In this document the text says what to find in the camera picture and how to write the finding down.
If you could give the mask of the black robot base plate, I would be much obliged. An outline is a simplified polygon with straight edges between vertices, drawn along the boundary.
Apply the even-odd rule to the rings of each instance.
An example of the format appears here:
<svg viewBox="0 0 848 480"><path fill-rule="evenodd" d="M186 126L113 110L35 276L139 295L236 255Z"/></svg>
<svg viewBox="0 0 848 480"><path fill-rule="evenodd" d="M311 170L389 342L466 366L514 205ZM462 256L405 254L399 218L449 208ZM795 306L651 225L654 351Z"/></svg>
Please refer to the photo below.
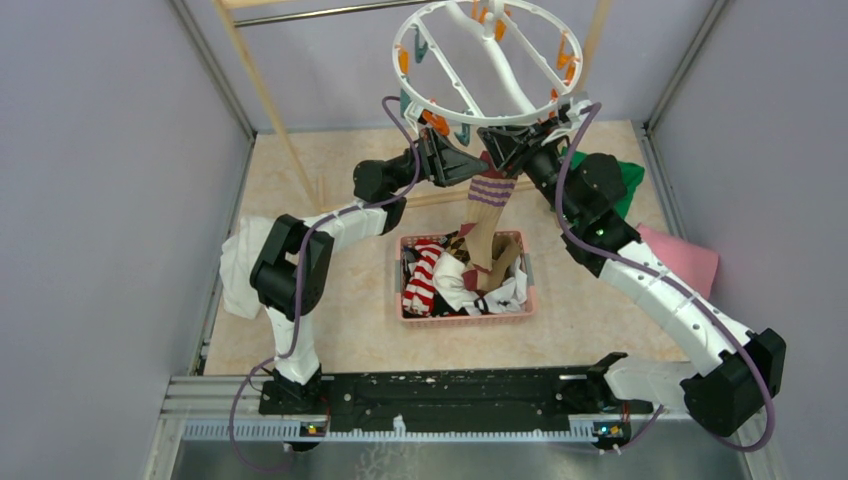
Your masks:
<svg viewBox="0 0 848 480"><path fill-rule="evenodd" d="M333 433L385 432L402 418L411 433L565 432L576 415L650 414L619 400L597 366L318 373L306 385L276 374L262 385L262 415L319 415Z"/></svg>

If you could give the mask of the beige purple striped sock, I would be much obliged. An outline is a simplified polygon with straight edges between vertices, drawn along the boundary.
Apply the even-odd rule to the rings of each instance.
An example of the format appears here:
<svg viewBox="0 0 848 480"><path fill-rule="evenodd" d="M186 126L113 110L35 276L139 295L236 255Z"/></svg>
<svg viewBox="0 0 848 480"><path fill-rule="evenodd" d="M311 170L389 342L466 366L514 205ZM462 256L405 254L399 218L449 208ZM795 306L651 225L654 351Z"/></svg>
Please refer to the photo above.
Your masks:
<svg viewBox="0 0 848 480"><path fill-rule="evenodd" d="M499 260L504 248L495 246L495 233L517 180L497 171L488 151L482 151L480 159L487 170L469 183L466 214L458 234L469 255L462 273L465 288L488 292L497 288L505 275L506 266Z"/></svg>

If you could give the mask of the white round clip hanger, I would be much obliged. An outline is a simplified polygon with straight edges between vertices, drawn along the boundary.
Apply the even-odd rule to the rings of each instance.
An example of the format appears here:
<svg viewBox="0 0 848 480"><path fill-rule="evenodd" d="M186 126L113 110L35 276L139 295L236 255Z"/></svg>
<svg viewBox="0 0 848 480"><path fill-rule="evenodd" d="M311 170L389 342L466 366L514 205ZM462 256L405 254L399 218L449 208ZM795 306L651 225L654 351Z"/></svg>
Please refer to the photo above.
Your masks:
<svg viewBox="0 0 848 480"><path fill-rule="evenodd" d="M446 60L453 67L453 69L456 72L456 75L460 77L460 80L462 81L463 85L467 88L467 91L470 93L470 96L472 97L472 99L477 104L477 111L480 112L482 114L482 116L484 116L484 117L488 117L488 118L491 118L491 119L500 117L502 120L498 124L496 124L496 123L492 124L490 122L471 123L469 121L462 121L462 120L456 121L456 120L447 119L447 118L444 117L447 120L449 125L451 123L458 123L458 124L467 123L467 124L470 124L470 125L478 125L478 126L503 126L503 125L510 125L510 124L530 124L530 123L533 123L533 122L540 120L544 117L551 116L551 114L553 114L555 111L557 111L558 108L564 102L573 98L571 96L567 96L565 99L561 100L559 102L559 104L554 107L554 111L552 113L545 112L545 113L540 114L538 112L539 108L542 108L542 107L545 107L546 105L548 105L550 100L552 99L552 97L557 94L557 91L554 89L553 82L549 79L548 74L551 73L551 72L556 72L560 77L562 77L564 75L563 70L558 67L557 54L560 53L560 52L564 53L565 54L564 59L566 61L569 61L569 60L572 59L572 49L570 48L570 46L568 44L566 44L566 45L561 44L561 34L554 25L550 24L549 22L547 22L543 18L537 17L537 16L530 14L527 11L519 9L519 8L507 7L505 9L499 8L497 10L499 13L501 13L501 12L506 13L507 15L509 15L511 17L512 20L514 20L513 15L515 13L522 13L522 14L525 14L525 15L531 17L534 20L541 21L544 24L546 24L547 26L554 29L554 31L556 33L555 52L554 52L554 56L551 59L548 59L542 54L542 52L540 51L540 48L538 46L536 46L536 44L530 38L528 38L527 34L525 34L521 30L521 26L514 20L515 24L519 28L519 31L526 36L526 38L536 48L538 53L541 54L547 60L548 67L546 69L542 69L538 66L538 64L536 63L534 58L531 55L529 55L528 52L524 49L523 45L521 43L519 43L519 41L517 41L517 39L513 36L513 34L511 34L507 30L506 26L501 22L498 22L496 24L496 27L498 29L498 31L496 33L496 37L495 37L495 40L497 42L497 46L494 47L494 49L492 49L492 50L484 47L484 45L481 42L481 37L483 36L483 33L481 31L481 27L483 26L483 20L484 20L484 16L486 15L486 13L484 11L478 11L476 13L472 13L471 12L471 3L473 1L452 1L452 2L454 4L450 7L438 8L435 11L433 11L432 13L424 15L421 18L422 21L423 21L423 24L426 26L426 29L427 29L428 33L430 34L430 37L436 41L437 50L440 51L444 55ZM450 27L457 28L461 33L467 35L467 37L472 41L472 43L479 45L479 47L482 49L483 59L486 60L489 63L489 67L493 70L496 85L500 88L500 94L505 97L505 100L508 102L508 104L510 106L512 106L516 109L516 111L514 113L490 114L490 113L487 113L487 112L484 111L483 103L475 99L474 95L472 94L472 92L471 92L471 90L468 86L468 82L463 79L460 72L457 70L457 68L455 68L455 66L453 65L451 60L449 60L448 56L446 55L444 48L449 45L449 42L447 40L439 39L431 31L431 29L429 28L429 25L427 24L427 22L429 20L434 20L439 15L444 15L445 19L447 20L447 23ZM400 25L400 27L403 26L403 24L406 24L406 23L409 22L410 16L411 16L411 14L405 19L405 21ZM428 45L428 42L426 41L426 38L423 35L421 35L420 31L415 27L407 30L404 33L403 36L399 36L398 32L400 30L400 27L398 28L398 31L395 34L394 40L392 42L392 51L393 51L393 56L395 56L397 54L400 54L402 56L402 58L401 58L401 61L403 63L402 72L403 72L404 77L406 78L406 81L408 82L408 84L411 85L412 89L415 92L417 92L420 96L422 96L426 101L430 101L430 102L432 102L432 103L434 103L434 104L436 104L436 105L438 105L438 106L440 106L440 107L442 107L446 110L449 110L449 111L454 111L454 112L458 112L458 113L462 113L462 114L469 114L471 112L471 109L469 108L469 106L467 105L465 100L462 98L462 96L453 87L452 81L448 77L448 75L445 74L445 71L442 68L442 64L439 61L439 58L437 57L436 54L434 54L434 52L432 52L430 50L430 47ZM507 41L507 40L511 40L515 44L517 44L519 51L524 53L526 56L529 57L529 60L532 63L532 65L534 65L536 67L536 69L539 71L541 76L544 77L544 79L547 81L547 83L548 83L547 89L549 90L549 93L550 93L550 97L549 97L548 100L546 100L544 102L533 101L530 98L530 94L527 93L525 88L521 85L521 82L519 81L519 78L518 78L516 66L513 64L512 61L510 61L508 59L507 52L504 48L504 42ZM441 70L441 72L446 76L448 83L449 83L449 87L453 90L454 93L457 94L457 96L459 97L459 100L462 103L462 105L460 107L447 107L447 106L440 105L440 104L437 103L437 101L435 99L424 95L421 92L421 89L419 87L416 87L416 86L413 85L412 78L411 78L412 65L413 64L421 64L421 63L423 63L427 60L434 61L435 65L439 68L439 70ZM398 76L396 74L396 69L394 67L393 67L393 73L394 73L395 79L396 79L396 81L399 85L399 88L400 88L399 105L400 105L400 101L402 99L405 99L407 101L409 101L409 100L412 101L411 96L406 91L404 91L403 88L401 88L400 82L398 80Z"/></svg>

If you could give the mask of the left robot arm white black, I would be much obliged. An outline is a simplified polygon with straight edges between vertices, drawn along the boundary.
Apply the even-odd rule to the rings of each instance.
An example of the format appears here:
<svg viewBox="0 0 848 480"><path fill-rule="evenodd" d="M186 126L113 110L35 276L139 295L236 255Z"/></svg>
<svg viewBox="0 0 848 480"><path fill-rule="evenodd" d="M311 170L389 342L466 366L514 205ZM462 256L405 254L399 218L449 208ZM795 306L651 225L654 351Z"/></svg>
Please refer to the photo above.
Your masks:
<svg viewBox="0 0 848 480"><path fill-rule="evenodd" d="M276 344L274 357L260 365L271 373L262 385L260 414L311 415L328 407L310 316L323 296L332 256L392 231L419 182L454 186L487 168L485 160L426 129L402 154L358 163L349 205L312 219L281 215L274 221L249 274Z"/></svg>

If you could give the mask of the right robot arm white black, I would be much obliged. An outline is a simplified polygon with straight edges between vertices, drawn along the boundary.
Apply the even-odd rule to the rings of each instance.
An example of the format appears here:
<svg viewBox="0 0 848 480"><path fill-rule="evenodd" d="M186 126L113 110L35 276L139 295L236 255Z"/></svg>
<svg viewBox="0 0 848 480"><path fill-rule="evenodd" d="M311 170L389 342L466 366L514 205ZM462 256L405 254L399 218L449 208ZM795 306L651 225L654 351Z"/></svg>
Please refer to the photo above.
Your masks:
<svg viewBox="0 0 848 480"><path fill-rule="evenodd" d="M723 314L659 259L615 210L627 192L616 157L593 153L575 164L576 146L545 143L540 126L481 127L477 134L497 172L525 174L555 208L572 259L627 296L687 356L684 362L623 356L588 382L589 404L600 412L625 400L683 410L722 443L763 412L760 439L742 448L762 449L776 427L784 339Z"/></svg>

